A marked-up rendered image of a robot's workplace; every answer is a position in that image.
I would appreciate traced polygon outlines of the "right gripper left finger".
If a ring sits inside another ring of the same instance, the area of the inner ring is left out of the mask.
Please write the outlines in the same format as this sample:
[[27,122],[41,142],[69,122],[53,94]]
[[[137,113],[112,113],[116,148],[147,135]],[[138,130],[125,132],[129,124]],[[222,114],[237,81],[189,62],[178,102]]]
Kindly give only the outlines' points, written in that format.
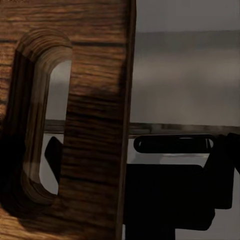
[[0,138],[0,193],[26,152],[22,133]]

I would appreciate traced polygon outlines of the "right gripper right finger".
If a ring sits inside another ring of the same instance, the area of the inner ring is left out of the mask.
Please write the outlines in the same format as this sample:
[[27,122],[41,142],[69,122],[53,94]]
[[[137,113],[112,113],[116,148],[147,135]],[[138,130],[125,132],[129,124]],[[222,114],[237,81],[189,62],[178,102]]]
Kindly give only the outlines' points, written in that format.
[[240,174],[240,135],[234,133],[227,134],[224,152]]

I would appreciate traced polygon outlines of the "cutting board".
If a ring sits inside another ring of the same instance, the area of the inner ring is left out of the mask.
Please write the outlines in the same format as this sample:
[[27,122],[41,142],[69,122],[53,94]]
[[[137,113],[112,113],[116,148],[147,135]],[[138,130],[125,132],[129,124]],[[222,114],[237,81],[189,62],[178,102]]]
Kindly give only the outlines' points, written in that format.
[[26,140],[35,63],[72,48],[58,194],[30,200],[23,159],[0,193],[0,240],[119,240],[135,0],[0,0],[0,139]]

